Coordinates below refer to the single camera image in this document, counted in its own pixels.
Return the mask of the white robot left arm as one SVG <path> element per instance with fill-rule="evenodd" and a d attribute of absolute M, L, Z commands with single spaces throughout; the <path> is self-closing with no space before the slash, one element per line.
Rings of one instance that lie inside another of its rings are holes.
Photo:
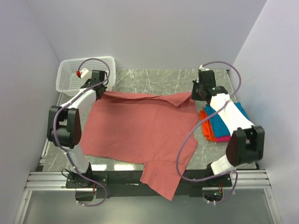
<path fill-rule="evenodd" d="M 78 174 L 78 184 L 87 188 L 93 183 L 93 175 L 87 172 L 90 165 L 79 145 L 82 136 L 80 115 L 101 99 L 109 72 L 82 69 L 79 73 L 85 83 L 78 93 L 66 103 L 49 109 L 47 139 L 61 149 L 71 171 Z"/>

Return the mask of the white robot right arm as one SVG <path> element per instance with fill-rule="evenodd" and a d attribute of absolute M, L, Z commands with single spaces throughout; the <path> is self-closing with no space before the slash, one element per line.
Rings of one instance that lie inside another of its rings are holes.
<path fill-rule="evenodd" d="M 231 136 L 225 155 L 207 167 L 210 170 L 205 174 L 208 185 L 216 186 L 221 181 L 221 173 L 263 158 L 264 129 L 249 121 L 232 101 L 228 91 L 216 85 L 212 70 L 199 68 L 198 79 L 193 81 L 192 99 L 207 102 Z"/>

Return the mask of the salmon pink t shirt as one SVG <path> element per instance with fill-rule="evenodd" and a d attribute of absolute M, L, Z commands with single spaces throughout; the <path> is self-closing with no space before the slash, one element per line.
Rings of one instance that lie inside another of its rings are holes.
<path fill-rule="evenodd" d="M 198 119 L 189 92 L 110 91 L 92 105 L 80 146 L 85 155 L 142 164 L 141 182 L 172 200 L 198 145 Z"/>

